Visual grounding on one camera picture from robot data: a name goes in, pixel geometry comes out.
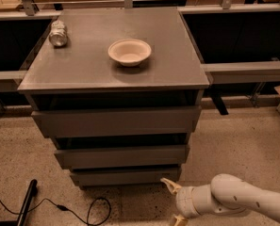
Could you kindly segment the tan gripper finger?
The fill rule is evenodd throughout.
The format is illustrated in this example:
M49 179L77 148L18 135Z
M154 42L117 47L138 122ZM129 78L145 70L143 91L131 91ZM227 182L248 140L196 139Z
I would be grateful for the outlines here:
M181 189L181 185L167 178L161 178L160 181L166 185L172 195L176 195L177 192Z
M187 226L188 220L182 215L172 215L169 225L170 226Z

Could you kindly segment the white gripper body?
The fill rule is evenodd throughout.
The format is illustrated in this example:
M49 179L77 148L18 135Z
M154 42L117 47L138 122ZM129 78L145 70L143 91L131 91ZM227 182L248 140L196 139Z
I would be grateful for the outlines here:
M176 194L176 208L184 218L197 218L199 216L193 204L193 189L193 186L184 186Z

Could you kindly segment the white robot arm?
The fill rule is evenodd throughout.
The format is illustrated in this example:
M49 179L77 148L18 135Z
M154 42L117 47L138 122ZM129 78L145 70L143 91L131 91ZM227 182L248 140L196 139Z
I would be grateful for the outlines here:
M178 215L172 226L186 226L190 218L205 214L237 216L255 211L280 223L280 193L265 190L230 174L216 175L208 185L181 186L167 178L160 181L175 196Z

